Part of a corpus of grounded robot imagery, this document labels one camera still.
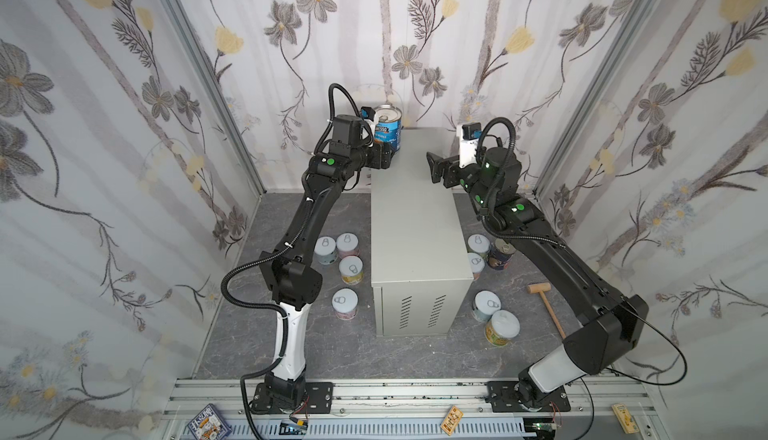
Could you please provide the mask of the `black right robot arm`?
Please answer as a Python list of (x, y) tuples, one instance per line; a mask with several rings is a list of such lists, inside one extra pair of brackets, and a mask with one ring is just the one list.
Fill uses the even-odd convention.
[(525, 255), (564, 297), (581, 324), (559, 347), (520, 372), (517, 402), (530, 411), (555, 401), (565, 385), (611, 365), (638, 346), (649, 306), (603, 280), (555, 232), (545, 214), (518, 191), (522, 164), (514, 152), (516, 130), (505, 117), (462, 125), (464, 155), (426, 159), (432, 182), (459, 186), (493, 237)]

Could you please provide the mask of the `dark can with gold lid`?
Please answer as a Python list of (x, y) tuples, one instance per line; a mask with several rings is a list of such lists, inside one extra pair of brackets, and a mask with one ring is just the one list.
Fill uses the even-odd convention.
[(496, 238), (490, 246), (487, 265), (494, 270), (504, 270), (515, 253), (516, 249), (511, 243), (502, 238)]

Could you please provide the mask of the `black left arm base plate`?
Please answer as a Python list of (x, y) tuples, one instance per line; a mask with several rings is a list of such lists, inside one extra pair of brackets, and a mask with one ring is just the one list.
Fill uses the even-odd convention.
[(264, 383), (259, 383), (249, 402), (249, 410), (255, 415), (267, 414), (329, 414), (333, 401), (332, 382), (310, 382), (305, 387), (302, 402), (295, 408), (280, 406), (277, 397), (268, 392)]

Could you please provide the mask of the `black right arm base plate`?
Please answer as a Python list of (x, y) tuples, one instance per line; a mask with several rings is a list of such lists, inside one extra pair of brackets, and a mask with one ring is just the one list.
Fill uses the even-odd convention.
[(532, 381), (489, 381), (486, 401), (494, 413), (570, 412), (571, 405), (563, 387), (551, 392), (540, 391)]

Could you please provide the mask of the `green orange label can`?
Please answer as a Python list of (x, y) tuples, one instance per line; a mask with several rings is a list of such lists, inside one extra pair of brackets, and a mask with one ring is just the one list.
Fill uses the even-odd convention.
[(496, 311), (485, 325), (486, 340), (494, 346), (509, 344), (520, 333), (520, 321), (511, 312)]

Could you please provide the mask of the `blue label soup can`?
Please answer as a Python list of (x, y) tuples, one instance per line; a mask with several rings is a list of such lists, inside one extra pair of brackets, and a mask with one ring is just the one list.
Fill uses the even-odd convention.
[(401, 143), (402, 111), (392, 104), (374, 108), (374, 141), (389, 144), (398, 151)]

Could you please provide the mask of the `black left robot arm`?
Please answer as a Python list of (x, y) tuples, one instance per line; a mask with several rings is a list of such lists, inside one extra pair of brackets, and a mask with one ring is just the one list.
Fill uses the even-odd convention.
[[(240, 265), (224, 275), (220, 290), (235, 306), (269, 310), (276, 314), (276, 346), (269, 366), (241, 377), (241, 392), (246, 412), (255, 401), (247, 393), (246, 382), (262, 377), (266, 397), (273, 407), (296, 412), (306, 402), (306, 324), (311, 305), (319, 296), (322, 274), (312, 267), (317, 240), (336, 201), (350, 179), (358, 180), (365, 168), (390, 168), (395, 150), (374, 139), (372, 121), (375, 110), (360, 108), (341, 84), (328, 88), (329, 118), (307, 169), (302, 174), (303, 197), (286, 234), (271, 251)], [(249, 302), (236, 298), (229, 290), (239, 274), (258, 268), (271, 300)]]

